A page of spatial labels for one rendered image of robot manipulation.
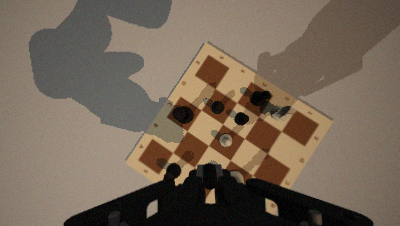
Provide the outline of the brown and cream chessboard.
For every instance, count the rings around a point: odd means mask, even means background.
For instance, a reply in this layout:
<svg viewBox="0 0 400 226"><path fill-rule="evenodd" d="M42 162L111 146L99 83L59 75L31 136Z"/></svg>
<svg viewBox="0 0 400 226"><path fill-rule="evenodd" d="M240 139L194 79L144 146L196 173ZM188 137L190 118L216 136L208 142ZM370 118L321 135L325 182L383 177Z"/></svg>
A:
<svg viewBox="0 0 400 226"><path fill-rule="evenodd" d="M269 91L261 106L251 102L255 92ZM212 104L222 102L215 114ZM275 120L275 106L292 106L296 113ZM193 111L190 123L173 117L177 107ZM249 117L238 125L235 116ZM156 183L167 167L178 164L184 182L201 164L221 164L246 179L258 178L290 189L333 121L276 87L229 56L205 43L127 161L130 167ZM228 134L232 145L220 137Z"/></svg>

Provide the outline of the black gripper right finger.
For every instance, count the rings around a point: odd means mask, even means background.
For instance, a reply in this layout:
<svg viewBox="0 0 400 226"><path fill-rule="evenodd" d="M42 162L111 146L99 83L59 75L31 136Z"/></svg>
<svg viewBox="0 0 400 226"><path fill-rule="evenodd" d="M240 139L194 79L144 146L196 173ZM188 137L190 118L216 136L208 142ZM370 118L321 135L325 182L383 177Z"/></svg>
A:
<svg viewBox="0 0 400 226"><path fill-rule="evenodd" d="M246 185L238 183L221 164L214 164L214 181L215 203L225 206L268 213L266 198L277 205L279 217L302 226L374 226L360 213L258 178L247 179Z"/></svg>

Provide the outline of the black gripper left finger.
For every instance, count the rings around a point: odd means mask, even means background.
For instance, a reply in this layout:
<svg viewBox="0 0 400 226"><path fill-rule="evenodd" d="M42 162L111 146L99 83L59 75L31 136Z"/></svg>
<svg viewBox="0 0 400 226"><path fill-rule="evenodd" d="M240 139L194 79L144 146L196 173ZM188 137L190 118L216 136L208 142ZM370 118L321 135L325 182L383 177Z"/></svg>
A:
<svg viewBox="0 0 400 226"><path fill-rule="evenodd" d="M135 226L148 219L206 203L205 164L191 170L184 184L164 179L68 218L63 226ZM158 212L147 218L148 205L157 200Z"/></svg>

